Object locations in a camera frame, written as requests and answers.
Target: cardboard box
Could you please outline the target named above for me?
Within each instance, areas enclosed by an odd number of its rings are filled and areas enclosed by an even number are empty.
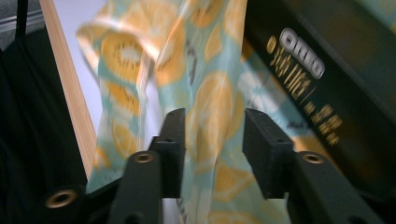
[[[352,0],[249,0],[245,38],[349,181],[395,197],[396,36]]]

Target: wood trim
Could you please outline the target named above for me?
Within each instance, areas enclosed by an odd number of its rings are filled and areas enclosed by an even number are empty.
[[[53,0],[40,0],[40,5],[78,141],[79,153],[85,173],[89,177],[96,146],[96,134]]]

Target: dark fabric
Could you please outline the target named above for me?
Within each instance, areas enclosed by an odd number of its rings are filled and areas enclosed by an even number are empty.
[[[35,203],[87,182],[46,30],[0,56],[0,223],[35,223]]]

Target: brand logo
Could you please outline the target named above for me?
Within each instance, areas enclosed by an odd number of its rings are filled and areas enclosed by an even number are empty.
[[[325,70],[323,61],[293,30],[285,28],[279,41],[285,51],[302,63],[314,78],[320,79],[322,77]]]

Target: black box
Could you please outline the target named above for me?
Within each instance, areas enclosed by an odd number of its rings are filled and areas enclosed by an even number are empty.
[[[245,38],[349,181],[396,197],[396,36],[352,0],[249,0]]]

